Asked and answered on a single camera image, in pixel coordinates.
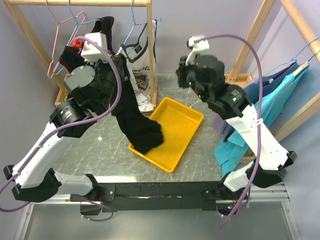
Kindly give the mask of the black tank top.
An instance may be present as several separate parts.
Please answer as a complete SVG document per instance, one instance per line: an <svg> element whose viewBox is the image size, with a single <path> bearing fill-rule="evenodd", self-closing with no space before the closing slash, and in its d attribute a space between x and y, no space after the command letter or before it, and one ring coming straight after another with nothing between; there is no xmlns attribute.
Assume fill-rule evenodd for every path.
<svg viewBox="0 0 320 240"><path fill-rule="evenodd" d="M116 117L120 130L134 149L146 154L164 143L162 127L140 112L125 56L121 53L116 55L114 63L121 77L121 97L111 114Z"/></svg>

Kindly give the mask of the pink wire hanger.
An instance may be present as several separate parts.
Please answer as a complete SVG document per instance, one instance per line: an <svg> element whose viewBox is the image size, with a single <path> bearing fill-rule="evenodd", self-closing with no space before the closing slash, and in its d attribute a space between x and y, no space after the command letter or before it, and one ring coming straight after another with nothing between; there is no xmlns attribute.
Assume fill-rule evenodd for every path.
<svg viewBox="0 0 320 240"><path fill-rule="evenodd" d="M47 68L47 77L49 79L52 79L54 76L56 76L59 73L59 72L56 73L56 69L59 66L59 63L55 61L55 54L56 54L57 41L58 41L58 38L59 38L60 26L65 24L65 23L67 23L67 22L69 22L69 21L73 21L73 20L69 20L69 21L66 21L65 23L59 24L62 21L65 21L65 20L69 19L70 17L66 18L64 20L59 20L55 16L55 14L51 10L51 8L49 7L49 2L47 0L45 1L45 6L48 9L49 13L51 14L52 18L54 19L54 21L56 23L56 30L55 30L53 47L52 47L52 52L51 52L51 61L50 61L49 66ZM82 20L82 18L83 18L83 16L79 16L77 20L80 22Z"/></svg>

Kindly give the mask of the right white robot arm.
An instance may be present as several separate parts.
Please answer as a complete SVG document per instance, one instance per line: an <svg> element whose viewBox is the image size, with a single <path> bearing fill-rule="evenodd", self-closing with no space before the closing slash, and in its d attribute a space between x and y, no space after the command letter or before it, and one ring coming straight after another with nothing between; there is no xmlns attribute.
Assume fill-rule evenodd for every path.
<svg viewBox="0 0 320 240"><path fill-rule="evenodd" d="M225 82L224 64L214 55L198 54L194 64L188 64L187 60L187 56L182 56L176 70L179 87L192 88L209 109L235 129L256 155L246 166L224 175L218 184L220 196L231 199L251 185L268 188L282 182L287 174L286 167L293 164L296 153L286 150L275 139L258 117L245 91Z"/></svg>

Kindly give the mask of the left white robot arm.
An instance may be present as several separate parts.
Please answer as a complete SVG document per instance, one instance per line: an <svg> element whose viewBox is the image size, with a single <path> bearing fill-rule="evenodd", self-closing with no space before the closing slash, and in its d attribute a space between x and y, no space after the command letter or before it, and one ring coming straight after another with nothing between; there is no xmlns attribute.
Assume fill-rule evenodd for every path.
<svg viewBox="0 0 320 240"><path fill-rule="evenodd" d="M101 186L92 174L63 174L52 166L98 119L116 107L128 77L127 64L120 57L108 63L98 60L71 72L64 83L69 98L50 115L28 154L18 164L3 169L7 180L15 183L12 194L17 201L41 203L56 194L80 195L88 201L100 198Z"/></svg>

